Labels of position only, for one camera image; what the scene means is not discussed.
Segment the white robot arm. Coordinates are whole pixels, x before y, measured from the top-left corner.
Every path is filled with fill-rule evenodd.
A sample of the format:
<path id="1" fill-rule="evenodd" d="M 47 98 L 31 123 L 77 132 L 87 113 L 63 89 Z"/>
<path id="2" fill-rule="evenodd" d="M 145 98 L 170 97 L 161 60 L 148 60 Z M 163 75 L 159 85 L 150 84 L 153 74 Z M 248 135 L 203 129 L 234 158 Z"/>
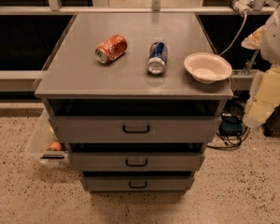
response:
<path id="1" fill-rule="evenodd" d="M 280 106 L 280 5 L 259 30 L 261 58 L 272 66 L 256 73 L 245 105 L 243 123 L 258 128 Z"/>

